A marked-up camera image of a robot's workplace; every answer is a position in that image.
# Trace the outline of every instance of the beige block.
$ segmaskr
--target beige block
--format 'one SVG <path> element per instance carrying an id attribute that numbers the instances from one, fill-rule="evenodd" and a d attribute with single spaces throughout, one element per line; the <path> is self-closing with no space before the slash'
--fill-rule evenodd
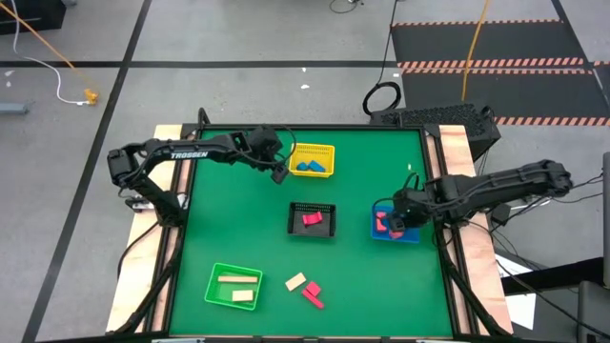
<path id="1" fill-rule="evenodd" d="M 233 282 L 233 283 L 256 283 L 256 276 L 218 276 L 218 282 Z"/>
<path id="2" fill-rule="evenodd" d="M 300 272 L 297 275 L 295 275 L 295 277 L 293 277 L 292 279 L 286 281 L 286 287 L 288 288 L 288 291 L 292 292 L 295 288 L 300 286 L 305 281 L 306 281 L 305 275 L 303 275 L 303 273 Z"/>
<path id="3" fill-rule="evenodd" d="M 233 291 L 233 302 L 238 301 L 253 301 L 254 300 L 254 291 Z"/>

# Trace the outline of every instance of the gray floor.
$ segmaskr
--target gray floor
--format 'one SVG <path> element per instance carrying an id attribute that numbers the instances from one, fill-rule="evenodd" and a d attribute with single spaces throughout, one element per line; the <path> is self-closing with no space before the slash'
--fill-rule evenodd
<path id="1" fill-rule="evenodd" d="M 406 0 L 397 21 L 477 20 L 483 0 Z M 610 14 L 604 0 L 563 0 L 591 60 L 610 60 Z M 120 61 L 142 0 L 79 0 L 64 28 L 45 31 L 73 60 Z M 391 0 L 370 1 L 336 15 L 328 1 L 152 0 L 134 60 L 379 60 Z M 494 1 L 488 19 L 556 18 L 550 1 Z M 0 36 L 0 60 L 13 60 L 11 37 Z M 20 51 L 56 59 L 29 34 Z M 392 51 L 389 59 L 394 59 Z M 0 70 L 0 101 L 35 101 L 26 116 L 0 117 L 0 340 L 21 339 L 31 308 L 105 108 L 117 70 L 84 70 L 102 88 L 96 107 L 69 106 L 54 98 L 53 73 Z M 396 71 L 388 70 L 385 79 Z M 80 98 L 84 88 L 62 70 L 62 93 Z M 193 122 L 203 106 L 215 123 L 365 123 L 360 103 L 377 69 L 132 69 L 99 157 L 74 236 L 38 339 L 103 333 L 115 287 L 115 267 L 125 248 L 132 214 L 116 197 L 105 153 L 149 138 L 155 125 Z M 383 93 L 375 102 L 388 101 Z M 578 181 L 600 171 L 610 143 L 608 128 L 500 128 L 488 172 L 542 158 L 563 162 Z M 582 189 L 570 198 L 599 187 Z M 599 199 L 551 203 L 501 229 L 519 252 L 544 265 L 600 255 Z"/>

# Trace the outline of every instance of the pink block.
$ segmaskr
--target pink block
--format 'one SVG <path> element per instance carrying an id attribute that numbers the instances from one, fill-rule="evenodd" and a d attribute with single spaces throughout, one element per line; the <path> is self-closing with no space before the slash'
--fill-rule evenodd
<path id="1" fill-rule="evenodd" d="M 320 294 L 320 291 L 322 291 L 322 289 L 317 286 L 314 281 L 310 282 L 309 285 L 307 285 L 307 287 L 305 288 L 305 290 L 307 290 L 307 292 L 309 292 L 309 294 L 313 296 L 317 296 L 318 294 Z"/>
<path id="2" fill-rule="evenodd" d="M 392 232 L 392 231 L 390 231 L 390 237 L 392 239 L 399 239 L 403 235 L 404 235 L 404 232 Z"/>
<path id="3" fill-rule="evenodd" d="M 324 309 L 324 304 L 322 304 L 321 301 L 317 300 L 317 298 L 315 296 L 313 296 L 311 293 L 307 292 L 307 290 L 303 290 L 303 295 L 309 300 L 311 301 L 317 308 L 319 309 Z"/>
<path id="4" fill-rule="evenodd" d="M 375 214 L 376 216 L 376 220 L 377 220 L 377 232 L 386 232 L 388 231 L 388 228 L 385 227 L 385 225 L 383 225 L 383 222 L 381 221 L 381 219 L 379 218 L 385 218 L 385 212 L 377 212 Z"/>
<path id="5" fill-rule="evenodd" d="M 305 226 L 317 224 L 322 221 L 322 213 L 316 212 L 313 214 L 303 214 L 303 224 Z"/>

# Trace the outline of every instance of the green mat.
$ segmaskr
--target green mat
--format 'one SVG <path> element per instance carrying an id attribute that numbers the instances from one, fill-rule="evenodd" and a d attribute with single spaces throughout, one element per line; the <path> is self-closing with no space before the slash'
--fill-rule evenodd
<path id="1" fill-rule="evenodd" d="M 223 133 L 207 131 L 205 136 Z M 371 238 L 371 206 L 402 186 L 407 166 L 425 175 L 418 131 L 296 131 L 301 143 L 335 146 L 328 179 L 200 161 L 170 334 L 450 336 L 432 226 L 421 243 Z M 291 136 L 283 131 L 284 155 Z M 291 201 L 336 205 L 334 238 L 289 236 Z M 204 301 L 212 266 L 262 270 L 252 312 Z M 317 309 L 284 282 L 303 272 L 322 289 Z"/>

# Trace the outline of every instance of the orange cable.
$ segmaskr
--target orange cable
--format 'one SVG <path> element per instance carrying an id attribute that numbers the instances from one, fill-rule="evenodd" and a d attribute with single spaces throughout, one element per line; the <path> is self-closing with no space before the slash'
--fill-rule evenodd
<path id="1" fill-rule="evenodd" d="M 468 57 L 466 58 L 466 70 L 464 71 L 464 79 L 461 84 L 461 101 L 466 99 L 466 83 L 468 82 L 468 71 L 470 70 L 470 59 L 473 57 L 473 52 L 475 51 L 475 45 L 477 44 L 478 32 L 480 31 L 480 27 L 485 20 L 485 15 L 487 14 L 487 8 L 489 7 L 490 0 L 485 0 L 485 6 L 483 7 L 483 12 L 480 14 L 480 18 L 478 19 L 477 30 L 475 31 L 475 36 L 473 37 L 473 42 L 470 45 L 470 50 L 468 51 Z"/>
<path id="2" fill-rule="evenodd" d="M 69 60 L 68 58 L 66 58 L 63 54 L 61 54 L 61 52 L 57 51 L 49 42 L 47 42 L 47 40 L 45 40 L 45 38 L 43 38 L 40 34 L 38 34 L 38 32 L 36 32 L 36 30 L 34 28 L 32 28 L 28 23 L 26 23 L 23 19 L 21 19 L 18 15 L 16 15 L 12 10 L 10 10 L 6 5 L 4 5 L 2 3 L 2 1 L 0 1 L 0 8 L 2 8 L 3 10 L 5 10 L 8 14 L 10 14 L 10 16 L 12 16 L 13 18 L 15 18 L 15 20 L 18 20 L 19 23 L 21 23 L 21 25 L 25 26 L 26 28 L 28 28 L 28 30 L 31 31 L 31 33 L 33 33 L 34 36 L 36 36 L 36 38 L 38 38 L 41 42 L 43 42 L 47 48 L 49 48 L 55 55 L 57 55 L 57 57 L 61 58 L 64 62 L 66 62 L 66 64 L 74 71 L 76 72 L 82 79 L 83 81 L 85 81 L 86 84 L 89 85 L 89 87 L 91 87 L 92 89 L 97 89 L 97 87 L 95 86 L 95 83 L 93 83 L 93 81 L 87 77 L 87 75 L 85 75 L 84 73 L 82 73 L 80 70 L 78 70 Z"/>

